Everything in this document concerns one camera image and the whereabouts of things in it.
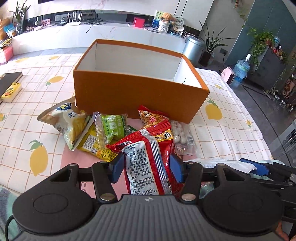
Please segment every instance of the black book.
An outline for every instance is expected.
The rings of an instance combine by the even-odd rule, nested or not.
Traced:
[[[18,82],[22,77],[22,72],[7,73],[0,76],[0,97],[9,88],[12,82]]]

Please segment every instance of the white tissue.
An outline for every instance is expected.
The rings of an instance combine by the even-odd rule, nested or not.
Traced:
[[[239,170],[244,173],[249,173],[252,170],[256,170],[257,168],[251,164],[251,163],[245,163],[242,161],[231,161],[231,160],[225,160],[225,159],[201,159],[201,158],[196,158],[193,160],[188,160],[188,161],[194,161],[197,163],[202,164],[203,167],[206,168],[214,168],[218,163],[224,163],[236,170]]]

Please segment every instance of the small heater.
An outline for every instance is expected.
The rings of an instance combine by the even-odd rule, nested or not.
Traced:
[[[232,71],[231,68],[227,67],[226,69],[223,70],[221,73],[221,78],[228,84],[230,85],[231,82],[233,81],[235,77],[234,72]]]

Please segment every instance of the water bottle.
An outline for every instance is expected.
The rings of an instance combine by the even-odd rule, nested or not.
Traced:
[[[277,46],[279,45],[280,39],[278,36],[274,37],[274,48],[277,48]]]
[[[250,60],[251,54],[248,54],[248,56],[245,59],[239,60],[237,64],[235,65],[233,72],[235,74],[234,77],[234,85],[238,86],[243,78],[247,76],[248,71],[250,70],[249,60]]]

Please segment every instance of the silver seal strip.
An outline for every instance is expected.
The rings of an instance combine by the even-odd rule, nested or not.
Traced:
[[[155,138],[153,136],[150,135],[150,133],[147,131],[147,129],[140,130],[140,133],[142,134],[142,136],[147,138],[150,143],[150,147],[152,149],[153,157],[155,160],[156,169],[157,169],[158,176],[159,176],[161,185],[163,187],[164,193],[171,194],[169,186],[168,186],[168,181],[167,181],[167,173],[166,173],[165,167],[163,165],[163,160],[161,158],[161,153],[160,153],[160,148],[159,148],[158,142],[155,140]]]

